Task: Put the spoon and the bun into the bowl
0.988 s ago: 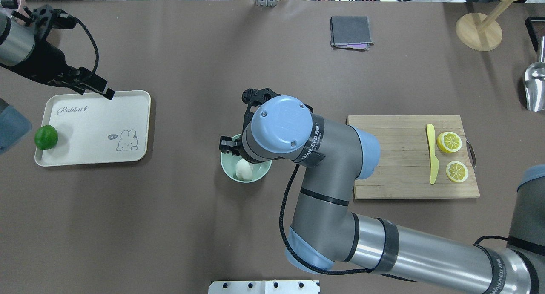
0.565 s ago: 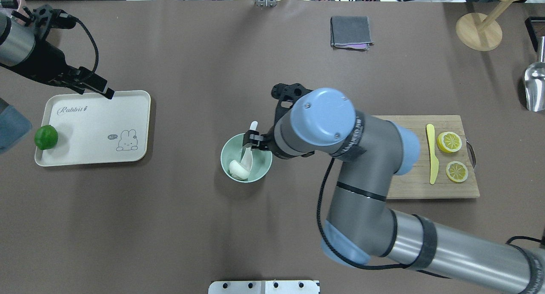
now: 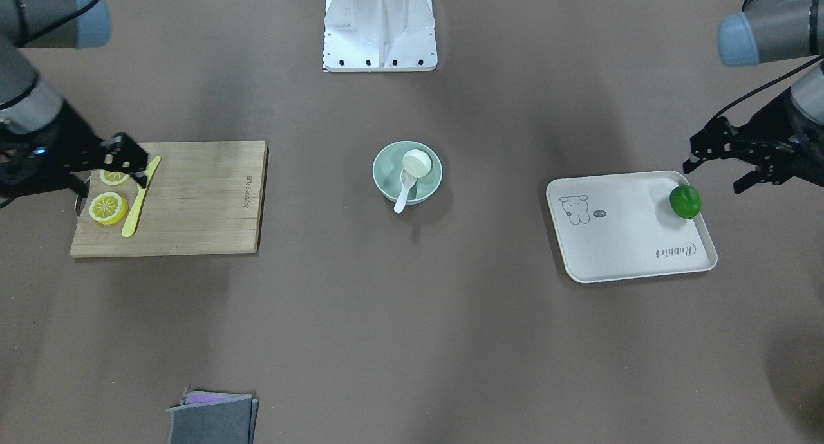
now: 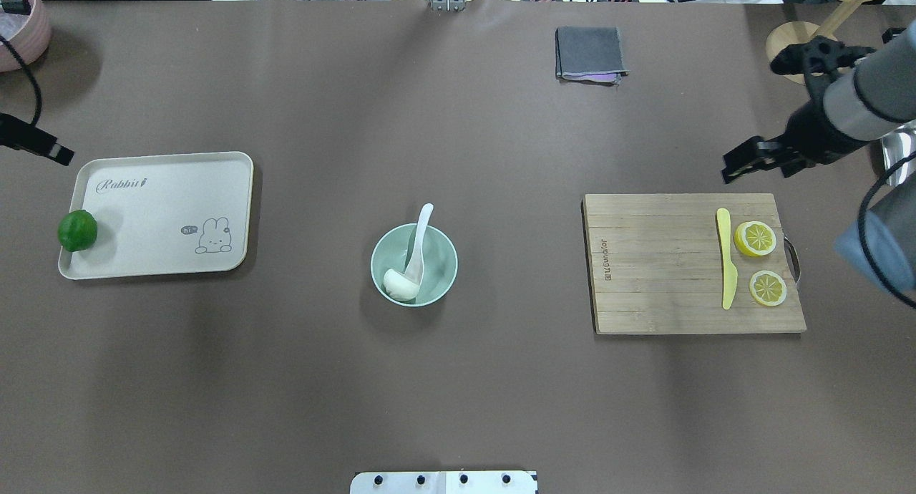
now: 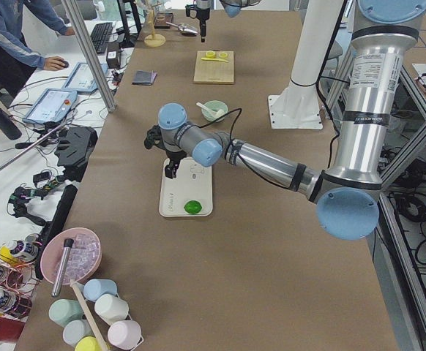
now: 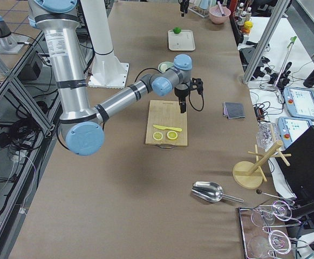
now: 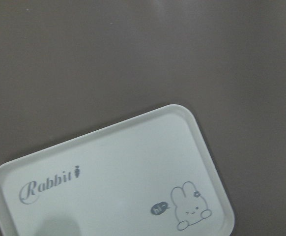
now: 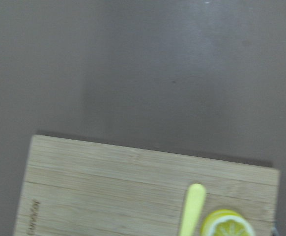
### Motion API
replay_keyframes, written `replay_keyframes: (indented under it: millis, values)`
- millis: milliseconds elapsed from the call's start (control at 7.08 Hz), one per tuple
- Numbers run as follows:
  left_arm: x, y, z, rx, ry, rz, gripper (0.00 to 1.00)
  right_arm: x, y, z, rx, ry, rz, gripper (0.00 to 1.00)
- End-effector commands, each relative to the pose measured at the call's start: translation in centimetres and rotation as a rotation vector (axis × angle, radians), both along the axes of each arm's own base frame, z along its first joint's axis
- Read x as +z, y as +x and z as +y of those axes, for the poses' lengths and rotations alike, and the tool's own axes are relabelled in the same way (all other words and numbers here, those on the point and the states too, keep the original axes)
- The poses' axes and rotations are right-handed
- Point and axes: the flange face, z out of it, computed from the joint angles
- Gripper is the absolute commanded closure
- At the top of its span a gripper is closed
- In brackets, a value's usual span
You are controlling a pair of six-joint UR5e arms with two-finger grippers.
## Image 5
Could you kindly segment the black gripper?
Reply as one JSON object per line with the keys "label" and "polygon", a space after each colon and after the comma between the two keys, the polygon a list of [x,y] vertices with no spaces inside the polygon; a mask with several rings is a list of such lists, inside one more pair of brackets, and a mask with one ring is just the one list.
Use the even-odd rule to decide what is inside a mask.
{"label": "black gripper", "polygon": [[[161,150],[164,149],[164,143],[162,139],[162,132],[159,125],[154,125],[151,129],[146,132],[146,138],[143,142],[146,149],[157,147]],[[164,166],[164,175],[166,178],[175,179],[177,170],[179,169],[181,159],[177,156],[169,157],[166,159],[166,165]]]}
{"label": "black gripper", "polygon": [[196,0],[185,5],[186,16],[196,18],[200,23],[201,42],[206,40],[206,21],[210,16],[210,0]]}

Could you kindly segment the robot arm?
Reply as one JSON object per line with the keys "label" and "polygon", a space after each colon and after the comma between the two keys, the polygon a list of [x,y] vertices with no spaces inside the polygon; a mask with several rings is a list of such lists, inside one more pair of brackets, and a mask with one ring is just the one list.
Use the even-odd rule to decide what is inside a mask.
{"label": "robot arm", "polygon": [[173,178],[186,157],[207,167],[224,161],[302,194],[315,204],[320,226],[336,238],[371,234],[379,218],[379,157],[404,55],[417,43],[426,1],[355,4],[343,115],[324,121],[318,83],[344,9],[344,1],[310,2],[286,86],[267,99],[262,135],[248,132],[241,139],[245,125],[237,120],[225,131],[198,126],[179,103],[163,105],[144,145],[166,153],[164,175]]}
{"label": "robot arm", "polygon": [[[260,2],[261,0],[220,0],[223,9],[230,18],[237,16],[242,8],[256,6]],[[185,6],[186,16],[197,19],[199,22],[201,42],[205,42],[206,39],[206,22],[210,19],[210,10],[213,5],[214,2],[210,0],[196,0]]]}

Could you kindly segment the person hand on mouse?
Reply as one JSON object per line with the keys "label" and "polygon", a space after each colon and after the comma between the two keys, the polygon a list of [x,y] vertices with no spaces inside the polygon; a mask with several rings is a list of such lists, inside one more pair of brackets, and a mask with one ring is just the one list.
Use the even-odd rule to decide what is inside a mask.
{"label": "person hand on mouse", "polygon": [[59,71],[63,68],[61,61],[64,59],[59,56],[52,56],[45,58],[43,69],[47,71]]}

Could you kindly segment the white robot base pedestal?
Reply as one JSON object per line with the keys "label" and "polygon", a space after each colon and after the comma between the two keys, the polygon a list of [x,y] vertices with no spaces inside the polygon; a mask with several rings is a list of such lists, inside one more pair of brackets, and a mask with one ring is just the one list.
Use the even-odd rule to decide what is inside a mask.
{"label": "white robot base pedestal", "polygon": [[273,129],[323,128],[316,85],[346,6],[344,0],[308,2],[288,87],[268,96]]}

